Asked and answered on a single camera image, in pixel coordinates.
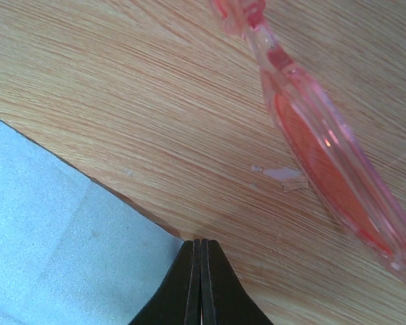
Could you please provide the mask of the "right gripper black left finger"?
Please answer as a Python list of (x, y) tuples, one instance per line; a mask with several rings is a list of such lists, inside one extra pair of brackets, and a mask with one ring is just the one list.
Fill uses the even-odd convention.
[(185, 241), (158, 290), (130, 325), (201, 323), (201, 243)]

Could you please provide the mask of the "pink translucent sunglasses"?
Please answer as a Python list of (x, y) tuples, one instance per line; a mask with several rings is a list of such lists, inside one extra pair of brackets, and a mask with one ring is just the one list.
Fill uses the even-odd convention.
[(258, 63), (263, 97), (309, 183), (348, 233), (406, 284), (406, 212), (320, 84), (280, 45), (264, 1), (212, 1)]

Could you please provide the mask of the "light blue cleaning cloth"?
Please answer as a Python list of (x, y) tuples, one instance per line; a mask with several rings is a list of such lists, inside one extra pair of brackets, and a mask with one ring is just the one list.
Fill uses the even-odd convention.
[(127, 324), (180, 246), (0, 121), (0, 324)]

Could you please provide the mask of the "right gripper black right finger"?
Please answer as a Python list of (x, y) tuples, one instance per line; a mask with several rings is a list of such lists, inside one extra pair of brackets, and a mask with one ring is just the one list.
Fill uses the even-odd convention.
[(200, 248), (202, 323), (270, 324), (244, 290), (221, 245), (203, 239)]

